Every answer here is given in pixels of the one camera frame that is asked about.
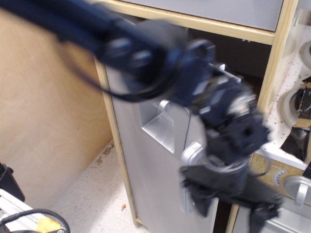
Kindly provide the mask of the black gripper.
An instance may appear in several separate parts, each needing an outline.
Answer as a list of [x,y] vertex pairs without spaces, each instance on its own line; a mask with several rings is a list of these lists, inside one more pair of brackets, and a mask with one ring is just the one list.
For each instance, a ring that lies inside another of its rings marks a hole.
[[219,198],[251,209],[250,233],[260,233],[267,220],[278,216],[283,197],[261,182],[248,164],[248,158],[226,165],[216,157],[202,157],[197,165],[183,166],[180,172],[202,216],[208,216],[211,201]]

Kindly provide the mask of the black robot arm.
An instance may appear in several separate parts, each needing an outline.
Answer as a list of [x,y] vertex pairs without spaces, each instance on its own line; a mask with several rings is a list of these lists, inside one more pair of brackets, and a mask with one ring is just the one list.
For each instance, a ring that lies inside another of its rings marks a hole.
[[189,40],[182,28],[163,20],[135,25],[84,0],[3,0],[0,6],[122,72],[129,92],[111,92],[112,97],[127,102],[162,97],[199,116],[205,159],[181,166],[180,174],[201,215],[207,216],[213,198],[241,205],[250,210],[252,233],[278,216],[281,195],[248,165],[250,154],[268,142],[269,130],[252,90],[215,64],[210,41]]

